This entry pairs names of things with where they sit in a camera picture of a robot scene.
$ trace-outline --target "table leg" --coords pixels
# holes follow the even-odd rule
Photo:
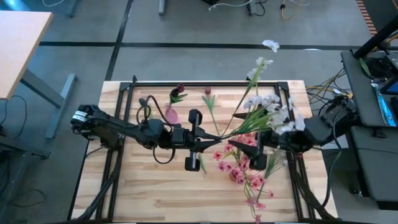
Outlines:
[[[159,0],[159,15],[162,16],[164,14],[166,0]]]
[[[19,141],[13,140],[11,138],[6,138],[3,136],[0,136],[0,146],[6,147],[7,149],[28,152],[35,156],[40,156],[41,159],[48,159],[49,155],[50,155],[49,152],[43,151],[41,149],[36,149],[34,147],[27,146]]]
[[[256,14],[256,0],[253,0],[249,3],[250,6],[250,16],[254,16]]]
[[[67,14],[68,14],[68,16],[69,17],[73,17],[73,16],[75,16],[75,11],[76,11],[76,5],[77,5],[77,2],[78,2],[79,0],[71,0],[71,4],[70,4],[70,8],[69,8],[69,10],[68,10],[68,12],[67,12]]]
[[[54,138],[62,111],[65,107],[65,104],[67,103],[75,80],[77,80],[77,76],[75,74],[70,74],[63,86],[61,94],[59,94],[54,91],[50,86],[48,86],[45,82],[43,82],[43,80],[34,75],[31,71],[29,71],[28,69],[25,71],[25,74],[21,79],[21,83],[29,87],[32,91],[34,91],[39,96],[41,96],[56,107],[54,115],[51,119],[50,127],[45,134],[46,138]]]

